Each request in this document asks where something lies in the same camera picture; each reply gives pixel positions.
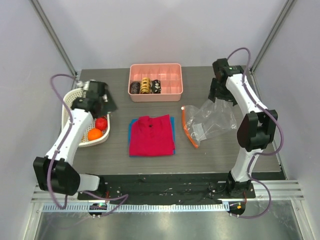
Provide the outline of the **red fake fruit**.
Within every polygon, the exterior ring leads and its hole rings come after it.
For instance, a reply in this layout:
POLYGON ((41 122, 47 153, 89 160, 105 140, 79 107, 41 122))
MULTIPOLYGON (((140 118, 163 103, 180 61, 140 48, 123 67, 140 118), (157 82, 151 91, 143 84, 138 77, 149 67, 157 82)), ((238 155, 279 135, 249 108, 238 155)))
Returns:
POLYGON ((108 128, 108 120, 105 117, 99 117, 95 120, 95 128, 100 131, 105 131, 108 128))

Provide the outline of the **clear zip top bag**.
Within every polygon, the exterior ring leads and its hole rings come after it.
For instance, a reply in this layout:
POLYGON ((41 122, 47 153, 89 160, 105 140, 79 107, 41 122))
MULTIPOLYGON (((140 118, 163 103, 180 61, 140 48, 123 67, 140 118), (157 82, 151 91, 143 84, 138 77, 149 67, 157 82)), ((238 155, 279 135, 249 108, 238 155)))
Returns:
POLYGON ((196 149, 202 141, 237 129, 232 105, 220 99, 208 99, 200 108, 194 105, 182 106, 181 121, 185 135, 196 149))

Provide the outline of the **orange fake fruit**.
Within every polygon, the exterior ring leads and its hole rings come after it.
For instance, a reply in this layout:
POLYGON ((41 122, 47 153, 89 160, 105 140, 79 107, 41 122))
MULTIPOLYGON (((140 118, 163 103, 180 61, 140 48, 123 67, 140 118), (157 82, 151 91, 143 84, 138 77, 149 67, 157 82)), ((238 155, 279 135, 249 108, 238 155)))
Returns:
POLYGON ((94 141, 97 140, 99 138, 101 138, 103 136, 103 132, 98 129, 98 128, 92 128, 91 130, 88 131, 87 133, 87 139, 89 141, 94 141))

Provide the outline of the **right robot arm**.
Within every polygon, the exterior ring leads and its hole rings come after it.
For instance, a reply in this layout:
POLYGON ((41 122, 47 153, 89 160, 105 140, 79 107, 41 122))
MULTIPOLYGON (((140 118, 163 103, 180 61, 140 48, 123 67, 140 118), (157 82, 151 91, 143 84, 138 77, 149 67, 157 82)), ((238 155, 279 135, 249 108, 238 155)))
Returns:
POLYGON ((209 100, 238 105, 243 115, 236 133, 240 150, 225 186, 230 197, 240 198, 251 188, 252 170, 259 155, 274 140, 278 113, 259 100, 240 65, 230 66, 226 58, 220 58, 212 67, 215 77, 211 81, 209 100))

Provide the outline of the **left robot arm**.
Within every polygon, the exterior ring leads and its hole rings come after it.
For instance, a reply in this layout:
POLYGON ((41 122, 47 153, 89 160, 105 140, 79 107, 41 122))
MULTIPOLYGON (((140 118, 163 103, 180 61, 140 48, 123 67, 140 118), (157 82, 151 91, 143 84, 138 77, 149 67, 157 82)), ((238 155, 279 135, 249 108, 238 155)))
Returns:
POLYGON ((105 82, 89 80, 77 91, 78 95, 71 97, 70 91, 62 99, 64 127, 46 155, 35 158, 33 169, 43 191, 68 196, 89 191, 93 198, 100 200, 107 192, 102 178, 94 174, 79 174, 73 168, 73 161, 89 127, 98 118, 107 117, 117 110, 117 106, 105 82))

